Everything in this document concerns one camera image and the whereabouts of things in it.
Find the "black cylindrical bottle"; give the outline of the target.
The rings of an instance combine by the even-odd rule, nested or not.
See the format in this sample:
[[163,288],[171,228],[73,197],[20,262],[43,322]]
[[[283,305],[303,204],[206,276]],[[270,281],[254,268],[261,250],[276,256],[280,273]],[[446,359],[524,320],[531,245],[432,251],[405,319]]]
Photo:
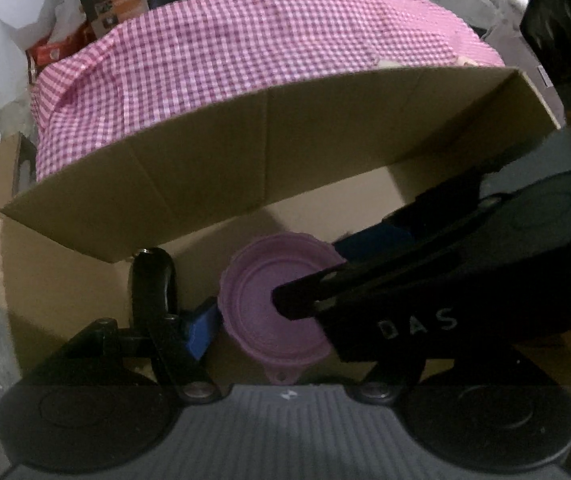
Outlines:
[[158,247],[138,252],[131,265],[130,292],[132,327],[141,334],[177,314],[177,273],[171,255]]

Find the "brown cardboard box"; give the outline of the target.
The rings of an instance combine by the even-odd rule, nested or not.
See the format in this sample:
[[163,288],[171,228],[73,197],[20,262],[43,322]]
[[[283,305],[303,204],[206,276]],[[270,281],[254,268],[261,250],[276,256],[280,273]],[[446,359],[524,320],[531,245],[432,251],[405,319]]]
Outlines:
[[514,68],[380,68],[246,94],[128,136],[4,206],[0,307],[25,375],[98,318],[131,318],[129,261],[164,247],[181,303],[255,238],[332,242],[558,128]]

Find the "pink checkered tablecloth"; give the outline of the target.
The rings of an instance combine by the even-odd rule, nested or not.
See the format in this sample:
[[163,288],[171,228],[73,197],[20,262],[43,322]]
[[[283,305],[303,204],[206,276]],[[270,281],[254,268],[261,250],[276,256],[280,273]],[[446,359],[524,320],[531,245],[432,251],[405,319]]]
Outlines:
[[49,65],[32,90],[36,175],[129,134],[281,84],[385,64],[502,66],[430,0],[182,0]]

